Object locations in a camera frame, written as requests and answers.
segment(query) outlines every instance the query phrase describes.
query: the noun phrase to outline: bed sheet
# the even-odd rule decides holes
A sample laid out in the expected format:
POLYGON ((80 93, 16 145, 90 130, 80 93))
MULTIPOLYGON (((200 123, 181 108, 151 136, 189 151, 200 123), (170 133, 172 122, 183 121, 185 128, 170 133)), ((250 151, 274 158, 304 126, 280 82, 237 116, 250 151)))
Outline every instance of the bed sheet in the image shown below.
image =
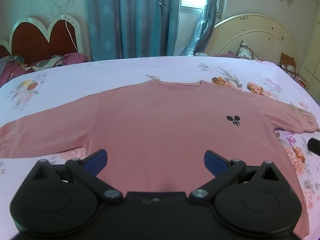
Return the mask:
MULTIPOLYGON (((0 127, 20 117, 72 102, 105 90, 157 79, 166 82, 204 80, 292 104, 320 120, 320 108, 308 93, 270 62, 215 57, 153 57, 68 65, 17 77, 0 89, 0 127)), ((320 236, 320 157, 307 149, 307 141, 320 132, 295 134, 278 131, 294 165, 308 208, 310 235, 320 236)), ((46 158, 57 164, 84 158, 83 149, 37 158, 0 159, 0 240, 17 232, 9 204, 34 163, 46 158)))

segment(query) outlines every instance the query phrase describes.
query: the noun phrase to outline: headboard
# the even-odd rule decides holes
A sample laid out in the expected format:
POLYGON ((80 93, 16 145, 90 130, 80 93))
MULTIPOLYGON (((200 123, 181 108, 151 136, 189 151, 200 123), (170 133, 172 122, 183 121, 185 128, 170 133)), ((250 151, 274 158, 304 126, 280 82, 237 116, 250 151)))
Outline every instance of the headboard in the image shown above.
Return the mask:
POLYGON ((53 55, 65 55, 77 52, 72 43, 83 53, 82 36, 79 23, 69 15, 59 15, 47 29, 34 18, 20 19, 13 27, 9 42, 0 41, 0 58, 8 55, 19 55, 26 64, 49 59, 53 55))
POLYGON ((262 60, 279 63, 281 53, 296 56, 292 39, 276 20, 260 14, 241 14, 218 23, 205 53, 209 56, 229 50, 236 53, 245 41, 262 60))

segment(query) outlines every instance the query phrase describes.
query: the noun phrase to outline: gray curtain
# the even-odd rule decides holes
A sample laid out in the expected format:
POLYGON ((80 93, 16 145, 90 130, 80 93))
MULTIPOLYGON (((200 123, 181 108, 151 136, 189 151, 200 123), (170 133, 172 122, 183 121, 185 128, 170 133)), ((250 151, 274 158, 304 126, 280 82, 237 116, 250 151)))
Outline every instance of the gray curtain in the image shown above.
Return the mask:
POLYGON ((217 16, 217 1, 207 0, 193 29, 190 41, 181 52, 181 56, 188 56, 205 50, 214 29, 214 22, 217 16))
POLYGON ((93 60, 173 56, 181 0, 87 0, 93 60))

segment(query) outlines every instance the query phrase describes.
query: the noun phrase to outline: embroidered logo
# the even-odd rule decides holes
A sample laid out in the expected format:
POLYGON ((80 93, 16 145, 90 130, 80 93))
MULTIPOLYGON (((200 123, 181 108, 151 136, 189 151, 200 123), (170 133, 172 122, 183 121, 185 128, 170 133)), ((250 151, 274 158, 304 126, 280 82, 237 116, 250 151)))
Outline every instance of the embroidered logo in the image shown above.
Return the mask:
POLYGON ((240 125, 240 117, 239 116, 237 116, 237 115, 235 115, 235 117, 234 118, 232 118, 232 116, 229 116, 229 115, 227 115, 227 119, 229 120, 229 121, 232 121, 232 123, 234 124, 234 125, 236 125, 236 126, 239 126, 240 125))

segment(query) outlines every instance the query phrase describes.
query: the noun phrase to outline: red headboard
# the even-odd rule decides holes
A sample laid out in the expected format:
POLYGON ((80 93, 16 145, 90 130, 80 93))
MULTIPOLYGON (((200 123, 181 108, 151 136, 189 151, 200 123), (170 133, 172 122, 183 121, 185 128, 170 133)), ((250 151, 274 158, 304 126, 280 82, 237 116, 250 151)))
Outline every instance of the red headboard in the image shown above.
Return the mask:
POLYGON ((9 43, 0 41, 0 57, 19 55, 24 58, 26 64, 32 64, 49 59, 53 55, 77 52, 76 47, 83 53, 79 23, 68 15, 66 20, 72 40, 63 15, 57 17, 48 30, 34 18, 19 20, 12 29, 9 43))

